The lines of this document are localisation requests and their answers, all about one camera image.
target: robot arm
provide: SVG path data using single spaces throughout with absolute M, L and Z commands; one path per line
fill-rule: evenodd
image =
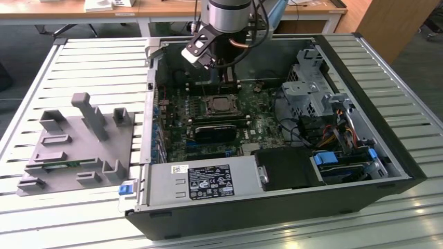
M 229 67 L 234 66 L 272 33 L 280 22 L 287 1 L 201 1 L 201 28 L 181 55 L 194 66 L 233 71 Z M 248 33 L 252 37 L 250 44 L 245 44 Z

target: metal bracket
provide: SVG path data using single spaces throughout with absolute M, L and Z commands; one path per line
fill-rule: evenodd
M 149 66 L 150 60 L 161 55 L 161 44 L 160 44 L 158 38 L 149 38 L 146 39 L 146 45 L 144 47 L 144 53 L 145 53 L 145 63 Z
M 222 35 L 222 33 L 218 32 L 210 25 L 204 26 L 186 44 L 188 52 L 196 57 L 200 56 L 209 44 L 220 35 Z

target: wooden desk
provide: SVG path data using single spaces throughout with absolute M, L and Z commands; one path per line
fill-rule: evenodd
M 323 33 L 332 33 L 345 9 L 336 8 L 329 0 L 317 6 L 287 6 L 283 21 L 323 20 Z M 192 0 L 136 0 L 133 7 L 114 7 L 112 11 L 84 12 L 84 0 L 0 0 L 0 25 L 138 23 L 142 37 L 149 37 L 149 23 L 193 20 Z
M 110 11 L 84 12 L 84 0 L 0 0 L 0 25 L 44 25 L 137 22 L 138 2 L 133 7 Z
M 178 22 L 192 21 L 194 2 L 192 0 L 138 0 L 138 16 L 148 17 L 148 22 Z M 321 27 L 311 33 L 333 33 L 341 15 L 347 12 L 345 8 L 337 8 L 329 0 L 320 0 L 321 5 L 296 7 L 287 6 L 281 21 L 317 21 L 321 20 Z M 285 26 L 293 26 L 293 22 L 283 22 Z
M 133 7 L 113 7 L 110 11 L 84 12 L 84 0 L 60 0 L 41 3 L 38 0 L 1 0 L 0 22 L 4 18 L 105 18 L 138 12 L 140 1 Z

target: blue tab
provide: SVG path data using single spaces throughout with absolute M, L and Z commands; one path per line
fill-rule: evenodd
M 371 155 L 372 159 L 377 158 L 376 152 L 373 149 L 368 149 L 368 154 Z
M 313 161 L 316 162 L 316 165 L 320 165 L 321 164 L 321 158 L 319 155 L 315 155 L 313 156 Z
M 339 162 L 337 157 L 333 152 L 320 152 L 313 156 L 316 164 L 328 164 Z
M 118 195 L 130 195 L 133 194 L 132 185 L 121 185 L 118 187 Z

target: warning label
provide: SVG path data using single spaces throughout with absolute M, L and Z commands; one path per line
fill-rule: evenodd
M 188 168 L 189 198 L 201 200 L 233 195 L 229 165 Z

